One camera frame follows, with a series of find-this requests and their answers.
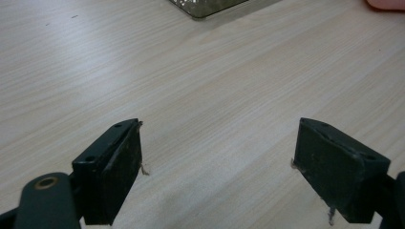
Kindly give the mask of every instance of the black component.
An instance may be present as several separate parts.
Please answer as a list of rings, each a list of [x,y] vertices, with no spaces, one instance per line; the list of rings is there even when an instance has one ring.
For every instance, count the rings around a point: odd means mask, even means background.
[[[69,176],[47,174],[23,189],[15,228],[80,228]]]
[[[387,175],[390,160],[327,123],[301,118],[294,164],[330,208],[351,223],[370,223],[373,213],[381,228],[403,228],[404,178]]]
[[[74,172],[29,182],[20,205],[0,216],[0,228],[79,228],[112,224],[142,162],[139,128],[130,119],[112,126],[73,161]]]
[[[73,161],[86,224],[113,223],[142,162],[140,125],[135,119],[114,125]]]

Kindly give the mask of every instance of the finger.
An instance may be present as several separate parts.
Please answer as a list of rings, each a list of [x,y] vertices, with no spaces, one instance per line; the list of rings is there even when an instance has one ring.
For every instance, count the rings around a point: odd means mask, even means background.
[[[370,5],[382,10],[405,10],[405,0],[367,0]]]

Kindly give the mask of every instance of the wooden table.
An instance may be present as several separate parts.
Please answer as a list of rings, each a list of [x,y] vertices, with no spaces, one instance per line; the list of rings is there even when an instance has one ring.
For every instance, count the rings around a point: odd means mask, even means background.
[[[165,0],[0,2],[0,212],[137,117],[151,176],[113,228],[330,228],[289,166],[302,116],[405,170],[405,15],[360,0],[257,0],[205,21]]]

